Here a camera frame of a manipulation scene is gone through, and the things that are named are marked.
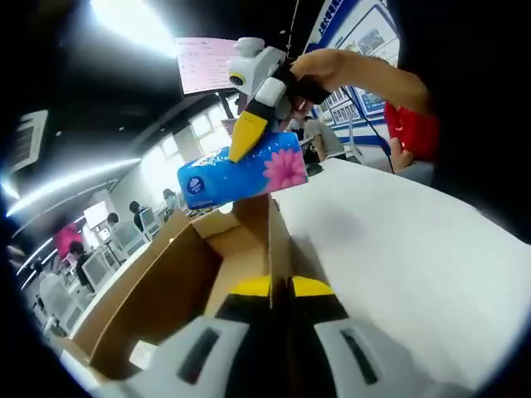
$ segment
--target red sleeve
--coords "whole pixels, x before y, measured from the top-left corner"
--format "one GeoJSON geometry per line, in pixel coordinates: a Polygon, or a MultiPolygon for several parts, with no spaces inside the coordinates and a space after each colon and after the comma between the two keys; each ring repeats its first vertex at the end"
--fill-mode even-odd
{"type": "Polygon", "coordinates": [[[383,109],[383,117],[387,123],[387,130],[389,130],[389,138],[395,138],[397,136],[397,110],[388,102],[385,103],[383,109]]]}

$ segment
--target ceiling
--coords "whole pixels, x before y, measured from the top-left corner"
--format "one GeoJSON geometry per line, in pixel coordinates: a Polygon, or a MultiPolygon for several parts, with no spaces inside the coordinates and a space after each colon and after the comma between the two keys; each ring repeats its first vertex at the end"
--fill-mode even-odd
{"type": "MultiPolygon", "coordinates": [[[[282,50],[287,48],[297,3],[144,1],[174,36],[233,40],[258,36],[267,46],[282,50]]],[[[323,2],[300,1],[290,57],[303,51],[323,2]]],[[[25,45],[32,49],[31,59],[22,65],[26,76],[20,84],[25,98],[22,111],[48,109],[49,116],[39,159],[10,177],[21,197],[53,177],[140,157],[162,138],[163,126],[177,132],[194,112],[217,101],[215,95],[208,93],[183,97],[177,62],[101,26],[88,0],[46,0],[36,4],[25,45]],[[164,115],[162,126],[159,122],[164,115]]],[[[21,211],[10,220],[12,233],[35,220],[17,235],[15,243],[30,253],[81,214],[94,193],[92,187],[111,187],[128,170],[125,167],[80,182],[21,211]]]]}

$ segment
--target white tabletop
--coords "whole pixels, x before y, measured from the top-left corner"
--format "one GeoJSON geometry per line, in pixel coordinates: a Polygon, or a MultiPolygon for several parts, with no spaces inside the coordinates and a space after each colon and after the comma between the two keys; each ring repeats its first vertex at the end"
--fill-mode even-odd
{"type": "Polygon", "coordinates": [[[120,276],[124,274],[124,272],[148,249],[149,245],[151,245],[151,242],[146,243],[143,246],[140,246],[138,250],[136,250],[119,268],[118,270],[105,282],[101,290],[96,294],[94,299],[90,302],[90,304],[87,306],[86,310],[83,311],[83,313],[80,315],[79,319],[74,324],[74,327],[72,328],[70,334],[68,335],[69,339],[72,339],[77,331],[80,329],[83,322],[86,320],[86,317],[88,317],[89,313],[94,309],[96,305],[98,305],[98,302],[101,300],[102,297],[105,296],[107,291],[110,289],[110,287],[119,279],[120,276]]]}
{"type": "Polygon", "coordinates": [[[440,381],[476,388],[531,306],[531,246],[415,182],[330,159],[275,192],[295,242],[353,318],[403,344],[440,381]]]}

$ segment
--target tissue package logo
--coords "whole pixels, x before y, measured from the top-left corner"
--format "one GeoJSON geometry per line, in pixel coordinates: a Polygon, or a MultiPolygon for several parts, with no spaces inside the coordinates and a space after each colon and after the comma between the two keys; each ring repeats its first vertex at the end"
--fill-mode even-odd
{"type": "Polygon", "coordinates": [[[187,189],[190,194],[196,195],[205,190],[205,183],[199,176],[194,176],[188,181],[187,189]]]}

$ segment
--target tissue box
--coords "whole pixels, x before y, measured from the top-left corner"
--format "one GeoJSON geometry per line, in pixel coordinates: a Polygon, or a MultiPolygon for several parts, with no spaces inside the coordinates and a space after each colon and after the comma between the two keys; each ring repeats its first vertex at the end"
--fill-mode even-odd
{"type": "Polygon", "coordinates": [[[304,184],[308,175],[295,133],[265,133],[238,163],[229,147],[209,153],[178,170],[190,209],[220,206],[264,193],[304,184]]]}

